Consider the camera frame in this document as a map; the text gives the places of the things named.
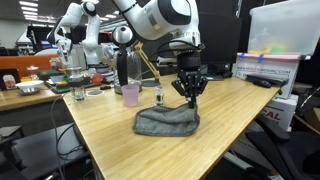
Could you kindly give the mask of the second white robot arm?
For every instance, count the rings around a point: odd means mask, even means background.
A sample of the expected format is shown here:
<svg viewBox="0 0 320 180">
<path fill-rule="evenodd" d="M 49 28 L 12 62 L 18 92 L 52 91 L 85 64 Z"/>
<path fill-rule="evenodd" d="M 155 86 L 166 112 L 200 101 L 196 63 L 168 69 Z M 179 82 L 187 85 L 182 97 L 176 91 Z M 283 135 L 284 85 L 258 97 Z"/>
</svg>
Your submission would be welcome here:
<svg viewBox="0 0 320 180">
<path fill-rule="evenodd" d="M 78 67 L 72 57 L 74 43 L 80 43 L 89 69 L 100 63 L 97 48 L 100 17 L 92 2 L 71 3 L 47 35 L 47 41 L 58 47 L 57 54 L 65 68 Z"/>
</svg>

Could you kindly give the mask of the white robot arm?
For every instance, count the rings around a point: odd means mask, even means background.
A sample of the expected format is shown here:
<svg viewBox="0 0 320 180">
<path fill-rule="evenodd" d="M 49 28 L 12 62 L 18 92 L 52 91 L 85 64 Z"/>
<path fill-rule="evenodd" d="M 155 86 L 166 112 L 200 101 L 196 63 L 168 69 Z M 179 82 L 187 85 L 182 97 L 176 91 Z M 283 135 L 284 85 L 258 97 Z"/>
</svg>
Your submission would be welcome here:
<svg viewBox="0 0 320 180">
<path fill-rule="evenodd" d="M 138 39 L 154 41 L 171 34 L 168 41 L 178 68 L 172 82 L 176 91 L 194 108 L 208 81 L 201 75 L 200 51 L 205 48 L 199 32 L 195 0 L 149 0 L 141 7 L 137 0 L 111 0 Z"/>
</svg>

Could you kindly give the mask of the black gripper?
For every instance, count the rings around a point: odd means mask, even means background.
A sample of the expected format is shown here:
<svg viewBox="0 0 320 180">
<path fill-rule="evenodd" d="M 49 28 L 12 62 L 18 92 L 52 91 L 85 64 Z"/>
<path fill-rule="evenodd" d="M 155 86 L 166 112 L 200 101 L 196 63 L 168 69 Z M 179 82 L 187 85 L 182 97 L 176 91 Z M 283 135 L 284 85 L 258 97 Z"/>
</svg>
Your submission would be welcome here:
<svg viewBox="0 0 320 180">
<path fill-rule="evenodd" d="M 177 56 L 177 79 L 171 85 L 181 96 L 188 98 L 191 109 L 195 107 L 196 97 L 203 93 L 208 83 L 201 74 L 200 66 L 199 52 L 185 52 Z"/>
</svg>

